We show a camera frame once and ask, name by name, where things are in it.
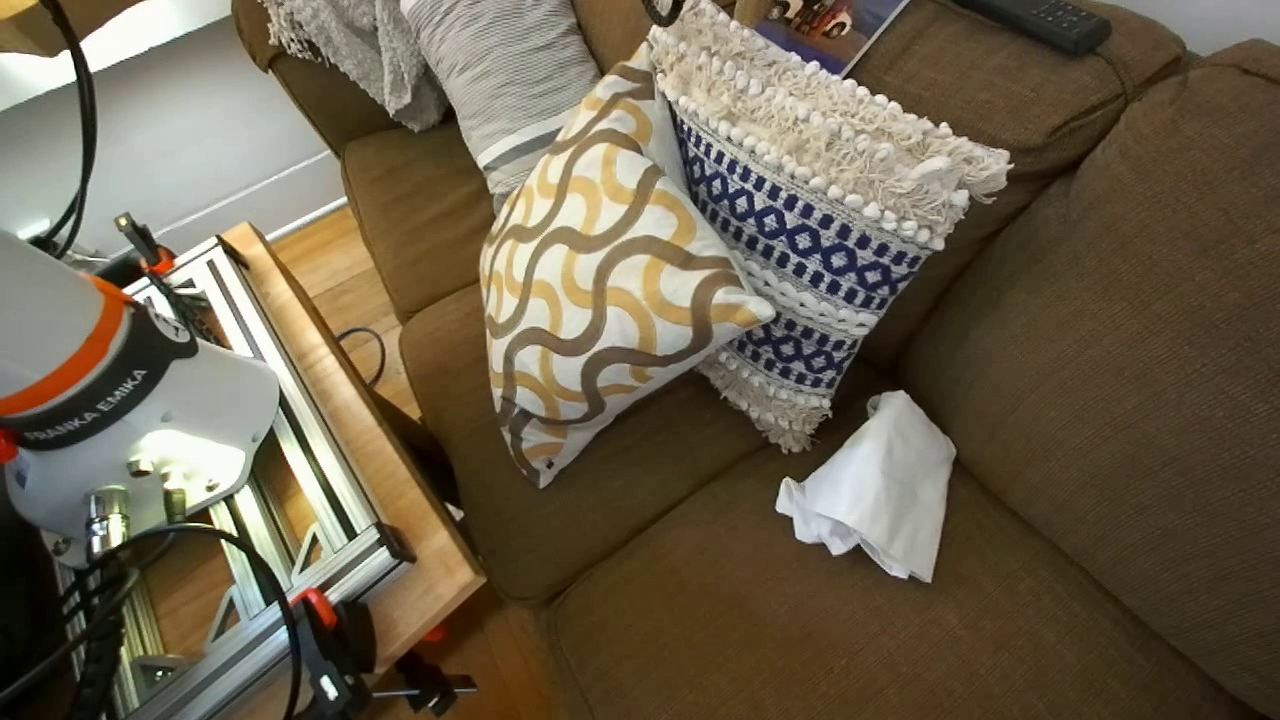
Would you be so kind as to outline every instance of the floor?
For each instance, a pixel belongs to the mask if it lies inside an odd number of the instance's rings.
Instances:
[[[284,240],[276,240],[276,256],[304,285],[316,310],[335,336],[369,327],[344,339],[354,362],[364,375],[376,375],[386,344],[386,372],[374,387],[417,416],[417,398],[398,357],[401,324],[388,295],[381,290],[354,210],[335,206],[289,233]],[[420,645],[420,654],[437,660],[453,675],[475,679],[475,693],[459,695],[459,702],[447,713],[453,720],[559,714],[548,693],[548,654],[536,641],[534,616],[516,604],[495,598],[493,590],[479,590],[468,607],[459,607],[441,627],[441,635]],[[417,713],[404,701],[388,701],[364,714],[401,720]]]

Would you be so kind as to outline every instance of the geometric pattern pillow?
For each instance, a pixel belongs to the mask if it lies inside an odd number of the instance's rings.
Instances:
[[[776,319],[699,372],[785,450],[803,450],[865,336],[943,246],[974,194],[1004,188],[1008,152],[821,73],[687,0],[649,36],[694,204]]]
[[[479,290],[495,418],[542,488],[623,406],[773,319],[679,188],[645,52],[581,101],[503,204]]]

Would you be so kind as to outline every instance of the tissue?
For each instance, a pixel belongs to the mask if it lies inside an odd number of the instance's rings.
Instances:
[[[958,445],[907,393],[867,398],[867,418],[808,479],[785,479],[776,510],[802,542],[865,547],[889,574],[934,583]]]

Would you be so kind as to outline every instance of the metal rack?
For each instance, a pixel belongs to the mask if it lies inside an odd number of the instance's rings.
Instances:
[[[186,256],[171,285],[207,304],[207,319],[234,351],[265,359],[282,378],[282,416],[249,484],[213,502],[204,520],[252,539],[284,590],[326,588],[333,598],[364,596],[404,555],[398,550],[398,536],[376,520],[359,475],[333,441],[237,259],[207,240]],[[282,610],[267,604],[249,561],[237,547],[219,547],[217,555],[219,566],[204,572],[227,574],[227,583],[200,596],[207,610],[200,649],[171,649],[163,588],[133,590],[116,671],[116,708],[127,714],[217,714],[223,701],[252,687],[284,654]]]

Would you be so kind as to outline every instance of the couch cushion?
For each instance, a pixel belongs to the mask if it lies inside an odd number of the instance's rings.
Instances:
[[[649,17],[642,0],[638,2],[573,0],[573,10],[601,69],[629,59],[649,32]]]
[[[1280,714],[1280,73],[1263,69],[1154,88],[943,295],[907,387],[1001,498]]]
[[[927,588],[798,542],[803,465],[748,455],[545,610],[590,714],[1245,714],[967,475]]]
[[[699,375],[685,375],[603,428],[554,488],[534,488],[495,428],[479,289],[413,314],[401,351],[425,425],[458,469],[486,572],[503,596],[548,598],[760,445]]]
[[[859,359],[893,366],[935,295],[967,267],[1052,174],[1073,168],[1115,123],[1125,93],[1141,93],[1185,59],[1185,45],[1125,7],[1100,55],[1069,59],[943,0],[914,0],[855,76],[906,109],[951,123],[981,142],[1011,149],[1011,185],[977,204],[914,289],[877,324]]]
[[[344,142],[339,161],[364,246],[401,319],[475,285],[493,204],[458,123],[374,130]]]

